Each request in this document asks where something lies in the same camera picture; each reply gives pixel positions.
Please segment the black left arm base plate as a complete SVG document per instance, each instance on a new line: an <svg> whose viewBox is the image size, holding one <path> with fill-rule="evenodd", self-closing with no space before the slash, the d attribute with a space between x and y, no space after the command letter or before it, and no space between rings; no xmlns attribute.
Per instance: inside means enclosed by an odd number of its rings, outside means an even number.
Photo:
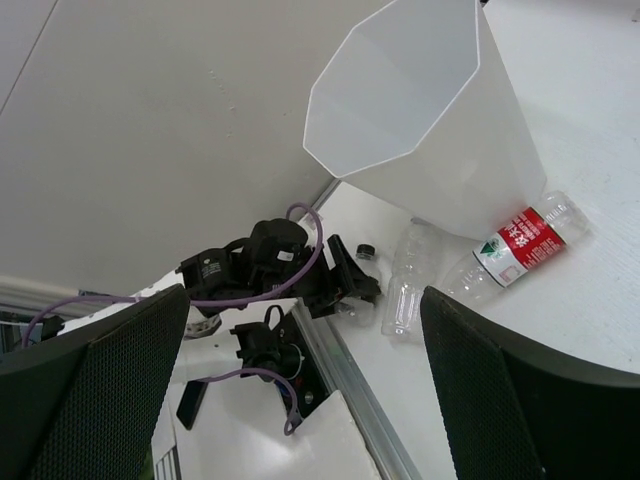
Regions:
<svg viewBox="0 0 640 480"><path fill-rule="evenodd" d="M244 369L260 368L283 378L260 375L275 383L287 413L295 411L305 419L328 398L328 387L292 313L272 305L261 321L239 324L231 335L238 340L236 355Z"/></svg>

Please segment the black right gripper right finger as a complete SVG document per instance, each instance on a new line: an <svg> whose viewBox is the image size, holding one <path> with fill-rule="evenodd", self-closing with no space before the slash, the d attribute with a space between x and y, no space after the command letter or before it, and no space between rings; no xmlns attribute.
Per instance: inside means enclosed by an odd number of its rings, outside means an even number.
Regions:
<svg viewBox="0 0 640 480"><path fill-rule="evenodd" d="M638 478L638 374L550 348L434 287L420 314L457 478Z"/></svg>

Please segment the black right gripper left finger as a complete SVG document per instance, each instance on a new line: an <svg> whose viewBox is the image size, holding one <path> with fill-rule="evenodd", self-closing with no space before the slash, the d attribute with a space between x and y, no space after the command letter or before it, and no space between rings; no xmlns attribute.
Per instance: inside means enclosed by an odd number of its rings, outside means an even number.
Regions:
<svg viewBox="0 0 640 480"><path fill-rule="evenodd" d="M1 358L4 479L136 479L182 342L180 285Z"/></svg>

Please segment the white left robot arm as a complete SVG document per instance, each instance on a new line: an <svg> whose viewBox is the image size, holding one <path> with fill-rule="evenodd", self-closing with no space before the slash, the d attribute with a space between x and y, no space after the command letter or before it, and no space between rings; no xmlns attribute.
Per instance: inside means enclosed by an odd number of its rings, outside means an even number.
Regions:
<svg viewBox="0 0 640 480"><path fill-rule="evenodd" d="M187 315L206 317L257 301L301 298L314 317L343 299L373 303L378 281L336 236L308 245L305 230L277 218L181 263L183 283L71 334L78 360L29 479L135 479L171 380Z"/></svg>

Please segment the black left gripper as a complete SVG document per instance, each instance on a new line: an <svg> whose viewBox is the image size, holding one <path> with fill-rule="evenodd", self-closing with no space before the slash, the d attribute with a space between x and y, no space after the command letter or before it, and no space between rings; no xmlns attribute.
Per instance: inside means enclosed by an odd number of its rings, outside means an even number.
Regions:
<svg viewBox="0 0 640 480"><path fill-rule="evenodd" d="M297 223L276 218L258 222L249 237L211 248L183 260L176 273L192 302L260 296L286 283L314 253L309 236ZM294 285L275 298L302 297L313 311L336 301L356 299L375 304L382 294L376 264L354 259L339 235L327 240L334 267L329 272L324 253Z"/></svg>

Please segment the red label plastic bottle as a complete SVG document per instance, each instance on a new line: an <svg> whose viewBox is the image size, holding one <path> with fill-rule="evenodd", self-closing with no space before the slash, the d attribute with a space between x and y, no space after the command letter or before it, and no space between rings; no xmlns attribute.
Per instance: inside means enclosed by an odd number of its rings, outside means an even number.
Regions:
<svg viewBox="0 0 640 480"><path fill-rule="evenodd" d="M566 193L548 192L454 265L441 290L469 308L483 305L589 229L587 216Z"/></svg>

